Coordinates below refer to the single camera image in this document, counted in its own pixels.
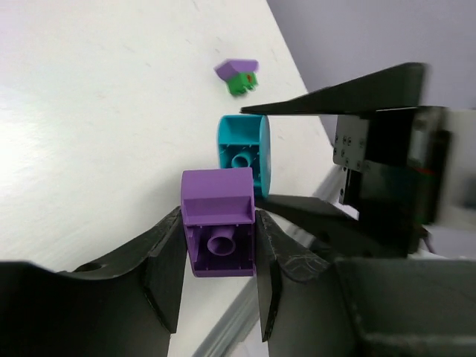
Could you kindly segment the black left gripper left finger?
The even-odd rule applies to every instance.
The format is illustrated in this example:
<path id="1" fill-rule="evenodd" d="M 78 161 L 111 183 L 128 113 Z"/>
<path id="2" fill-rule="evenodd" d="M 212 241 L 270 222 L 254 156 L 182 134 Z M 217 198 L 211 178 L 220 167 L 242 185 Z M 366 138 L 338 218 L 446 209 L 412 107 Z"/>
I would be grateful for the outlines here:
<path id="1" fill-rule="evenodd" d="M 3 356 L 166 356 L 186 261 L 181 212 L 73 271 L 1 264 Z"/>

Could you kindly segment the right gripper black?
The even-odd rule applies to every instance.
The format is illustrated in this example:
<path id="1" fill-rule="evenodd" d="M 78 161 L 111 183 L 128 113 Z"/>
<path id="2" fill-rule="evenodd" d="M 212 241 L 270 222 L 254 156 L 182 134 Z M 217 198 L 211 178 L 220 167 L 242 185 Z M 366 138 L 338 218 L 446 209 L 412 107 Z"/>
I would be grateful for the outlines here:
<path id="1" fill-rule="evenodd" d="M 361 215 L 377 210 L 422 225 L 473 227 L 475 111 L 414 107 L 420 103 L 425 75 L 425 63 L 406 62 L 291 100 L 242 107 L 240 112 L 340 115 L 333 161 L 345 174 L 341 204 Z M 408 255 L 406 241 L 388 226 L 361 222 L 316 197 L 270 195 L 258 199 L 256 206 L 347 257 Z"/>

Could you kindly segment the purple lego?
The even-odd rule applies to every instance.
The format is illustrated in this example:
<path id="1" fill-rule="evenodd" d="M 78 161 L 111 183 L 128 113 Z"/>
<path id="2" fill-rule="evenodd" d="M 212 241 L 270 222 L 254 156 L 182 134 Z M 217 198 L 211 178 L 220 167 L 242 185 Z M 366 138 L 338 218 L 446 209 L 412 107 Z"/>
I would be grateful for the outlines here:
<path id="1" fill-rule="evenodd" d="M 259 63 L 255 59 L 227 59 L 214 68 L 216 75 L 223 81 L 231 80 L 238 74 L 256 72 Z"/>
<path id="2" fill-rule="evenodd" d="M 181 215 L 196 277 L 251 277 L 255 273 L 252 169 L 186 170 Z"/>

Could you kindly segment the teal rounded lego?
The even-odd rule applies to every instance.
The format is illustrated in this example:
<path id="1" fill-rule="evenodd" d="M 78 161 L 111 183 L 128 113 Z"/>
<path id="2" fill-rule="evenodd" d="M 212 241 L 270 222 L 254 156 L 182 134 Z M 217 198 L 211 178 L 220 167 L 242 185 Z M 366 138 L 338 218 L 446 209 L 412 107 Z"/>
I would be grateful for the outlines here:
<path id="1" fill-rule="evenodd" d="M 265 115 L 225 115 L 217 131 L 222 169 L 250 167 L 254 195 L 266 197 L 271 186 L 271 130 Z"/>

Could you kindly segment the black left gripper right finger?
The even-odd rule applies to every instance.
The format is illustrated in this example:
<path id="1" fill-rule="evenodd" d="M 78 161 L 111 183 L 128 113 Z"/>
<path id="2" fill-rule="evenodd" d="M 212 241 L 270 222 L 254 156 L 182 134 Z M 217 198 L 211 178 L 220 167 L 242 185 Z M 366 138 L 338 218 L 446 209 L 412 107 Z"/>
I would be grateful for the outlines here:
<path id="1" fill-rule="evenodd" d="M 270 356 L 473 356 L 475 262 L 322 260 L 256 213 L 261 334 Z"/>

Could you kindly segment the bright green lego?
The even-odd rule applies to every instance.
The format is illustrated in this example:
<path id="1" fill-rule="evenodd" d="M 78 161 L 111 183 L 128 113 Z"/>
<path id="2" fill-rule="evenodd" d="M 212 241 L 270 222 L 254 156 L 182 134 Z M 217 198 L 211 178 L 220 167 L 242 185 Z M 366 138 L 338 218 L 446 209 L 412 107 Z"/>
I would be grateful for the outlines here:
<path id="1" fill-rule="evenodd" d="M 257 78 L 254 72 L 240 72 L 226 81 L 229 93 L 234 97 L 240 97 L 257 86 Z"/>

